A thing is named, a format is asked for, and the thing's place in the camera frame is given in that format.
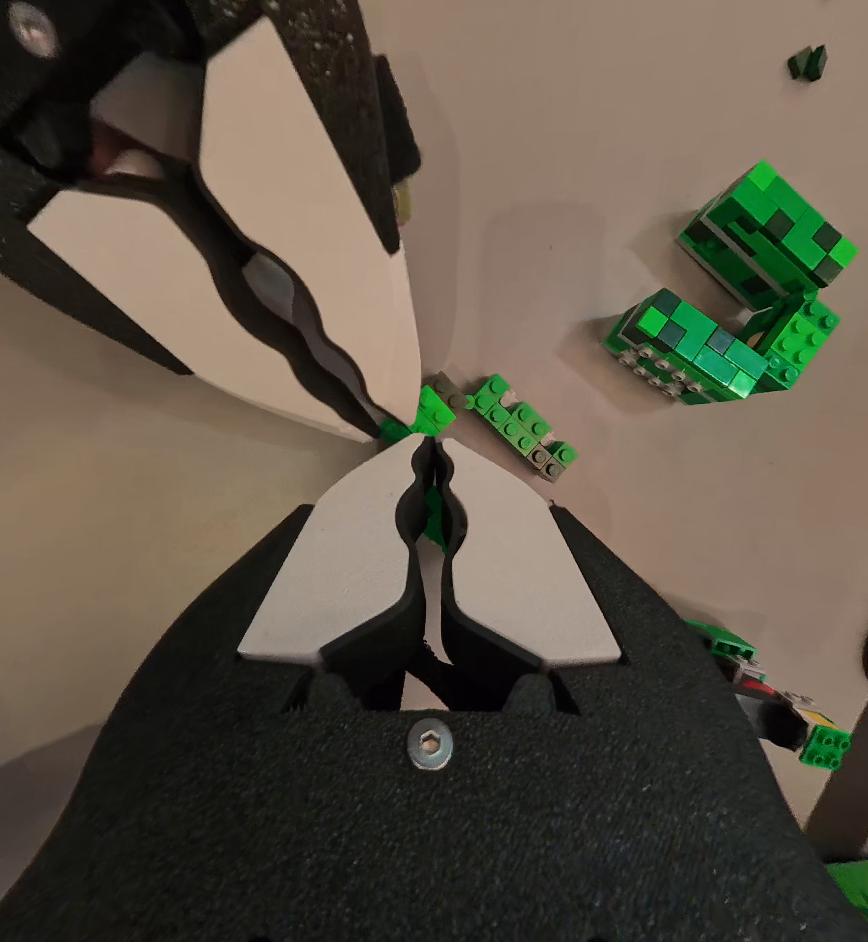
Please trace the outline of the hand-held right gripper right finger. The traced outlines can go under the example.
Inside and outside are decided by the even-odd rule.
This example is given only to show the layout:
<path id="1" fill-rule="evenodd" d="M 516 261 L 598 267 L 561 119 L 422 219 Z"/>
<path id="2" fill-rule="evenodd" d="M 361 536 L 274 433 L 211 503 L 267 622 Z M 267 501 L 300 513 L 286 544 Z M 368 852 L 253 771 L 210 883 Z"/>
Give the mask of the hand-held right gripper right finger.
<path id="1" fill-rule="evenodd" d="M 528 675 L 619 663 L 620 647 L 552 513 L 455 439 L 436 446 L 446 550 L 440 637 L 495 703 Z"/>

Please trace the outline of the small green grey brick piece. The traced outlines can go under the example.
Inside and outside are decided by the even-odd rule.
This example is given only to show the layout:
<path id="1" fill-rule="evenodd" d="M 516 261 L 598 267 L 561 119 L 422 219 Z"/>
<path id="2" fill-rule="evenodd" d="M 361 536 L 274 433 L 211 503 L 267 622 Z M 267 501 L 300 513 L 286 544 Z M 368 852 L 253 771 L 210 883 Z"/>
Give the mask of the small green grey brick piece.
<path id="1" fill-rule="evenodd" d="M 422 386 L 416 417 L 409 426 L 392 418 L 383 419 L 381 441 L 394 444 L 413 433 L 436 438 L 456 421 L 458 413 L 472 408 L 473 397 L 440 371 Z"/>

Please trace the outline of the green yellow black brick cluster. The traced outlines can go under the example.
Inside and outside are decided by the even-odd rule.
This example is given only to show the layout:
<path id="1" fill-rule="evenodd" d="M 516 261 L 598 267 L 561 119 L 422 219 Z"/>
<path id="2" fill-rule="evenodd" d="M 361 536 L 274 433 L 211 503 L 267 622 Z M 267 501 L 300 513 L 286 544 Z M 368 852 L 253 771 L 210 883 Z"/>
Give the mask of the green yellow black brick cluster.
<path id="1" fill-rule="evenodd" d="M 840 769 L 852 735 L 830 720 L 816 701 L 773 689 L 755 661 L 735 657 L 726 670 L 736 700 L 759 739 L 790 751 L 806 766 Z"/>

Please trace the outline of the green studded brick strip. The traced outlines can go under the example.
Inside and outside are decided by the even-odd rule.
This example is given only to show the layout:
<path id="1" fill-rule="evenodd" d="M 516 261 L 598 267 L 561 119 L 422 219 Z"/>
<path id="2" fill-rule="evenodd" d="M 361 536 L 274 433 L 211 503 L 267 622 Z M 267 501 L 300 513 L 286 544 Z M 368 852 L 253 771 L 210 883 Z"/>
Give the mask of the green studded brick strip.
<path id="1" fill-rule="evenodd" d="M 539 477 L 556 483 L 577 460 L 577 449 L 561 438 L 501 374 L 487 377 L 465 397 L 467 409 L 480 415 Z"/>

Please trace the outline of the grey desk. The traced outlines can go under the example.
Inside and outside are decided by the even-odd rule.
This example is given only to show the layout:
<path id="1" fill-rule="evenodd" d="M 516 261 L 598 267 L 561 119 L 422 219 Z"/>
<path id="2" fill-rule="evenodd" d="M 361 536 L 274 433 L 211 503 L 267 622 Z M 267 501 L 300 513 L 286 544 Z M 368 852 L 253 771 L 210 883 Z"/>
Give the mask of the grey desk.
<path id="1" fill-rule="evenodd" d="M 405 235 L 424 370 L 504 374 L 580 457 L 544 486 L 669 601 L 761 646 L 837 722 L 868 709 L 868 2 L 362 2 L 424 166 Z M 825 44 L 821 80 L 787 59 Z M 861 251 L 795 390 L 675 407 L 597 331 L 766 158 Z M 100 724 L 160 631 L 372 448 L 173 374 L 0 274 L 0 766 Z"/>

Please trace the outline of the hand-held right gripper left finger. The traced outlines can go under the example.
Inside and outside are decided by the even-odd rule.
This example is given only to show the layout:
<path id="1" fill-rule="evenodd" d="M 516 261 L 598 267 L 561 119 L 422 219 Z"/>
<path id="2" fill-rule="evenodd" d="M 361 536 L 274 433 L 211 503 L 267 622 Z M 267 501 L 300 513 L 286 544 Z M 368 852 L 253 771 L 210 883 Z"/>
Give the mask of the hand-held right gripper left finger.
<path id="1" fill-rule="evenodd" d="M 404 439 L 357 466 L 310 510 L 237 647 L 246 660 L 343 677 L 357 697 L 419 651 L 433 439 Z"/>

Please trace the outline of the green sloped brick piece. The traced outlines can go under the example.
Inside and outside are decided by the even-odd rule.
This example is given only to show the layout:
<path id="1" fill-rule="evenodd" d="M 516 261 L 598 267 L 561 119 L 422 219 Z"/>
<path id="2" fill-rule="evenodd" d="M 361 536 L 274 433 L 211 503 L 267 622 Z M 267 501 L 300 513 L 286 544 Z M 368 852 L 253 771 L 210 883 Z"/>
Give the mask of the green sloped brick piece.
<path id="1" fill-rule="evenodd" d="M 747 662 L 755 660 L 756 648 L 728 629 L 691 619 L 685 619 L 685 622 L 697 632 L 700 641 L 713 656 L 740 658 Z"/>

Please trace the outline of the large green brick assembly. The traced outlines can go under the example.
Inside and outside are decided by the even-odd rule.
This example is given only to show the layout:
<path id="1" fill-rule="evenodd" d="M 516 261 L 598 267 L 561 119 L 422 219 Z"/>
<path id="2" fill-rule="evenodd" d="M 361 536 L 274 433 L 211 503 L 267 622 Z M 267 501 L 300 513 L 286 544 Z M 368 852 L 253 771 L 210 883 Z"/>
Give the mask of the large green brick assembly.
<path id="1" fill-rule="evenodd" d="M 730 331 L 662 288 L 629 307 L 603 347 L 685 406 L 792 389 L 841 323 L 823 292 L 859 248 L 766 160 L 701 206 L 676 243 L 748 321 Z"/>

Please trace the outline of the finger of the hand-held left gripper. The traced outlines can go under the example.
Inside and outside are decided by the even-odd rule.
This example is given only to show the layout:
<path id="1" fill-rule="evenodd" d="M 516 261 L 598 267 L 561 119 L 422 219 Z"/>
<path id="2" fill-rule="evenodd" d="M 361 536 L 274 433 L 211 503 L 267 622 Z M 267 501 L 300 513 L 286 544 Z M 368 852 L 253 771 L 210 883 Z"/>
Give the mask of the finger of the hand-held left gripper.
<path id="1" fill-rule="evenodd" d="M 270 18 L 206 67 L 199 165 L 237 229 L 309 289 L 372 404 L 413 422 L 421 356 L 404 250 L 383 247 Z"/>
<path id="2" fill-rule="evenodd" d="M 205 383 L 317 430 L 379 438 L 357 397 L 240 266 L 217 253 L 209 263 L 159 206 L 66 190 L 28 231 Z"/>

